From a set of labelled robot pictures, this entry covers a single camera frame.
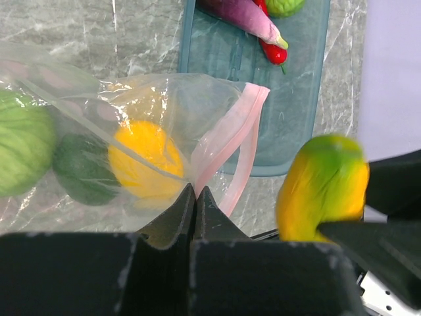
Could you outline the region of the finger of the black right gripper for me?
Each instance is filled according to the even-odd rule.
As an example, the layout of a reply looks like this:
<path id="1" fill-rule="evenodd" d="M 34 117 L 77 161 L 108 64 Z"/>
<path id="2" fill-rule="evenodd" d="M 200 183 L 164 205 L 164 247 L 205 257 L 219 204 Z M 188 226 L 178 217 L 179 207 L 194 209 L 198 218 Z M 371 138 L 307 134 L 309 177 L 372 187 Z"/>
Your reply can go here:
<path id="1" fill-rule="evenodd" d="M 388 219 L 420 218 L 420 150 L 369 162 L 366 205 Z"/>
<path id="2" fill-rule="evenodd" d="M 334 221 L 319 224 L 318 231 L 403 303 L 420 309 L 419 221 Z"/>

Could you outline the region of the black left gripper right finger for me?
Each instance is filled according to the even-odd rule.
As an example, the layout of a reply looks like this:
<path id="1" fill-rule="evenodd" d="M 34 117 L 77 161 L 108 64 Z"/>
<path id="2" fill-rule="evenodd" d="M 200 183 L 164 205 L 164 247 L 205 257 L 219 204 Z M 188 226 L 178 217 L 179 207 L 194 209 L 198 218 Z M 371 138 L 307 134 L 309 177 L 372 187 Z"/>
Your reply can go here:
<path id="1" fill-rule="evenodd" d="M 325 243 L 256 241 L 197 198 L 189 254 L 190 315 L 364 315 L 353 266 Z"/>

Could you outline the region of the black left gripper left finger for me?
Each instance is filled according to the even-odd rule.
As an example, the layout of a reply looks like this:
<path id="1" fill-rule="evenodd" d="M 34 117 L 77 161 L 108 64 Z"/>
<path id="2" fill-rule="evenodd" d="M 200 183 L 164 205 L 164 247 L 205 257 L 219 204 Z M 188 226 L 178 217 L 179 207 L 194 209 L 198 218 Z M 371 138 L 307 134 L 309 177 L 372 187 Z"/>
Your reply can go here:
<path id="1" fill-rule="evenodd" d="M 186 315 L 195 194 L 137 232 L 1 237 L 2 315 Z"/>

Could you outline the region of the yellow green mango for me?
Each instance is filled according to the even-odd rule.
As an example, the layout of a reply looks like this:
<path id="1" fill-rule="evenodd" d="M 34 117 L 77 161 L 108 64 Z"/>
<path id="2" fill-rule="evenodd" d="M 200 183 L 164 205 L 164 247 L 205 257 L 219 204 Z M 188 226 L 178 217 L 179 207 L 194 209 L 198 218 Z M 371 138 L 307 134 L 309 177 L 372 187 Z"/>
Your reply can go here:
<path id="1" fill-rule="evenodd" d="M 278 192 L 275 217 L 283 242 L 328 242 L 318 225 L 360 221 L 370 166 L 361 144 L 341 134 L 323 134 L 297 152 Z"/>

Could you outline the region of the yellow lemon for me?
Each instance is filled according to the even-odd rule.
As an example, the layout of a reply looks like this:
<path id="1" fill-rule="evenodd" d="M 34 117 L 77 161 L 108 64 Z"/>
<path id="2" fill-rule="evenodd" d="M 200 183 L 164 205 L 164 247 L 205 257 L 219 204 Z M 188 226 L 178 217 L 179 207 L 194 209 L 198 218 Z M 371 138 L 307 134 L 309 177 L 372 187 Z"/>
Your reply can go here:
<path id="1" fill-rule="evenodd" d="M 158 124 L 129 120 L 118 128 L 114 138 L 160 171 L 184 176 L 184 164 L 178 148 Z M 113 145 L 108 147 L 108 158 L 121 186 L 141 199 L 171 198 L 182 188 L 180 181 L 149 168 Z"/>

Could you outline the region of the dark green avocado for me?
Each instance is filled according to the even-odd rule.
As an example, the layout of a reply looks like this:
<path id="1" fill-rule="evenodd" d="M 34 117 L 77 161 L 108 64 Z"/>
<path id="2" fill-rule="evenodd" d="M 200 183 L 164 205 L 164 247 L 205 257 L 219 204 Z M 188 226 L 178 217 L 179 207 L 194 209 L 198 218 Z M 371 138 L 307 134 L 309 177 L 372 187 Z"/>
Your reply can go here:
<path id="1" fill-rule="evenodd" d="M 84 205 L 106 205 L 120 184 L 110 170 L 107 144 L 89 134 L 68 133 L 57 146 L 53 171 L 66 193 Z"/>

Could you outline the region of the clear zip top bag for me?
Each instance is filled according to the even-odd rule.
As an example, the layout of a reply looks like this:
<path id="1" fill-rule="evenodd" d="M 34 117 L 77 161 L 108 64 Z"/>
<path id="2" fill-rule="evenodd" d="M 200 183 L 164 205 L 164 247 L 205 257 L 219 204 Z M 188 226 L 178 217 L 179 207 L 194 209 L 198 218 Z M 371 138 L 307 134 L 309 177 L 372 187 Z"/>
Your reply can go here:
<path id="1" fill-rule="evenodd" d="M 1 42 L 1 232 L 137 230 L 186 186 L 235 209 L 270 90 L 206 74 L 102 80 Z"/>

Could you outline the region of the large green cabbage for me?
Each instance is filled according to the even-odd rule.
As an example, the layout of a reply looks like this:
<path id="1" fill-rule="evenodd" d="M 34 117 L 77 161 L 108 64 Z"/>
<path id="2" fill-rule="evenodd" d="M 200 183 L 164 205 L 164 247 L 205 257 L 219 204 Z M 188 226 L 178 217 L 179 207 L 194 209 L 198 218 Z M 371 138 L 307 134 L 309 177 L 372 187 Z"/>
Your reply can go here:
<path id="1" fill-rule="evenodd" d="M 49 170 L 57 143 L 49 105 L 1 90 L 1 197 L 34 187 Z"/>

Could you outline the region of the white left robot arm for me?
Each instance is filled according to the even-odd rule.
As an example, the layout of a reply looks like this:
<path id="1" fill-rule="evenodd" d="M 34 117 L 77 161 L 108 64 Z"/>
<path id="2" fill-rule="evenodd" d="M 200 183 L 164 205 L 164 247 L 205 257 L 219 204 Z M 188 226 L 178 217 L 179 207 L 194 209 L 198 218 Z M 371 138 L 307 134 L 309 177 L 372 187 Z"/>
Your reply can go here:
<path id="1" fill-rule="evenodd" d="M 186 186 L 137 232 L 5 234 L 1 314 L 420 314 L 418 223 L 321 229 L 334 244 L 249 238 Z"/>

